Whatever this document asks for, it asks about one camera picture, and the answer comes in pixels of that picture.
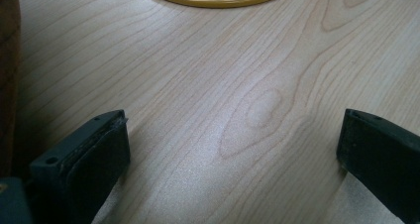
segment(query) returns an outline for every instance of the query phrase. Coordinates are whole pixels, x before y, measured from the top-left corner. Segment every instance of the wooden table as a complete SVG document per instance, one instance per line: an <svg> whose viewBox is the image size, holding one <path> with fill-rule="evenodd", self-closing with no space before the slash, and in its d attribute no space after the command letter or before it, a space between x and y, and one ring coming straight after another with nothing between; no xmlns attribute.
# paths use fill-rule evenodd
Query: wooden table
<svg viewBox="0 0 420 224"><path fill-rule="evenodd" d="M335 152L346 108L420 134L420 0L21 10L15 162L95 115L130 119L131 166L95 222L397 222Z"/></svg>

